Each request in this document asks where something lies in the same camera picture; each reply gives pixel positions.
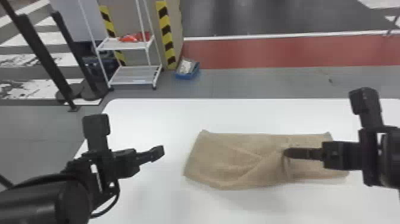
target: orange object on shelf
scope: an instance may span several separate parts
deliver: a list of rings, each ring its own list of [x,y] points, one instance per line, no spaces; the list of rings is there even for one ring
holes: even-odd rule
[[[151,34],[149,31],[145,32],[145,39],[146,41],[150,41],[151,38]],[[139,33],[134,33],[134,34],[127,34],[125,36],[123,36],[122,38],[118,39],[121,42],[143,42],[143,34],[142,32]]]

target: hazard stripe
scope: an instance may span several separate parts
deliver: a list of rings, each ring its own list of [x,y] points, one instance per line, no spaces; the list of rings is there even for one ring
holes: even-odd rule
[[[114,25],[111,21],[110,12],[108,11],[107,6],[100,5],[99,6],[101,17],[103,18],[105,29],[107,30],[108,36],[111,38],[116,38],[117,33],[115,32]],[[126,66],[125,56],[121,51],[114,51],[114,56],[119,60],[122,66]]]
[[[171,21],[168,15],[168,7],[165,1],[155,2],[155,7],[158,12],[158,22],[162,35],[162,44],[165,50],[165,60],[167,61],[168,69],[176,69],[177,61],[172,38]]]

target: blue box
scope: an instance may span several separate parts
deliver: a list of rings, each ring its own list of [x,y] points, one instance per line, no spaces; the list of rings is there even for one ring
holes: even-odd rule
[[[197,76],[200,70],[200,62],[196,62],[195,66],[193,68],[193,71],[190,73],[178,73],[178,71],[175,72],[175,78],[177,79],[193,79],[194,77]]]

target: white floor line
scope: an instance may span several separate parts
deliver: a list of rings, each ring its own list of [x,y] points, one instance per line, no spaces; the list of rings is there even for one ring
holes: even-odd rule
[[[393,22],[393,20],[395,19],[395,16],[394,16],[394,15],[388,15],[388,16],[385,16],[385,18],[386,18],[387,20]],[[397,21],[396,21],[396,26],[400,27],[400,18],[397,19]]]
[[[29,14],[31,12],[34,12],[34,11],[36,11],[36,10],[46,6],[46,5],[48,5],[49,3],[50,3],[49,0],[40,0],[40,1],[37,1],[37,2],[32,3],[30,5],[27,5],[27,6],[23,7],[23,8],[20,8],[19,10],[15,11],[15,13],[17,13],[17,14],[22,14],[22,13],[23,14]],[[0,28],[2,28],[3,26],[5,26],[5,25],[7,25],[7,24],[9,24],[11,22],[12,22],[12,20],[10,19],[10,17],[8,15],[4,15],[4,16],[0,17]]]
[[[55,63],[60,67],[74,67],[78,66],[77,61],[72,53],[52,53],[52,58]],[[14,67],[30,67],[39,64],[38,58],[35,54],[5,54],[0,55],[0,67],[14,68]]]
[[[53,20],[53,17],[49,16],[49,17],[43,19],[42,21],[36,23],[35,26],[57,26],[57,24]]]
[[[38,33],[38,35],[45,45],[66,44],[66,41],[61,32],[44,32]],[[8,39],[0,46],[28,46],[28,43],[25,41],[21,34],[18,34]]]
[[[83,79],[67,79],[69,84],[80,83]],[[2,92],[11,86],[12,81],[1,82],[0,88]],[[2,99],[55,99],[55,94],[58,91],[54,82],[51,79],[32,79],[25,82],[13,82],[12,88],[7,90],[7,96]],[[77,105],[98,105],[100,99],[96,101],[85,101],[83,99],[75,99]]]
[[[399,0],[358,0],[368,8],[395,8],[400,7]]]
[[[318,36],[358,36],[358,35],[384,35],[387,30],[343,31],[343,32],[315,32],[315,33],[282,33],[260,35],[234,35],[234,36],[201,36],[183,38],[184,41],[222,41],[242,39],[268,39],[268,38],[303,38]],[[399,30],[393,30],[392,34],[400,34]]]

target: towel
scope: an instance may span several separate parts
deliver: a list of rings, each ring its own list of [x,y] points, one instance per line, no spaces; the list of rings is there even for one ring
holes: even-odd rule
[[[320,148],[322,142],[331,140],[329,133],[269,135],[203,130],[189,155],[184,175],[222,190],[275,186],[301,179],[345,177],[349,172],[324,169],[321,161],[283,156],[286,148]]]

